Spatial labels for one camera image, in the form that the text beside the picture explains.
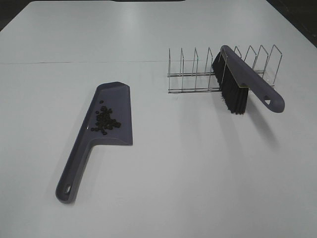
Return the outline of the purple plastic dustpan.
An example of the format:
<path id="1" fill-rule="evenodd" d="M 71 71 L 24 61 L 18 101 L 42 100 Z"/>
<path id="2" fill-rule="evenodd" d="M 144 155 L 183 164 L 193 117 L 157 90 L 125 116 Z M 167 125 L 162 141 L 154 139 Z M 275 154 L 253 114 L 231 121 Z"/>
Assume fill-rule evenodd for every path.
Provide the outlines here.
<path id="1" fill-rule="evenodd" d="M 56 198 L 65 204 L 75 201 L 94 146 L 132 144 L 130 87 L 122 82 L 99 85 L 56 186 Z"/>

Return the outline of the pile of dark coffee beans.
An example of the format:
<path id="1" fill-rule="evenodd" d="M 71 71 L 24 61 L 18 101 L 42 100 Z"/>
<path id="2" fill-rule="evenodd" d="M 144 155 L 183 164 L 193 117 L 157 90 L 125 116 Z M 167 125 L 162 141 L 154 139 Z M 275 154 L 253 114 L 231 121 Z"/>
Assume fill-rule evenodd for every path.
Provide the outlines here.
<path id="1" fill-rule="evenodd" d="M 94 122 L 94 126 L 90 128 L 90 131 L 107 135 L 108 130 L 120 128 L 121 122 L 112 118 L 112 108 L 107 107 L 104 100 L 100 100 L 99 105 L 100 109 L 95 111 L 96 121 Z"/>

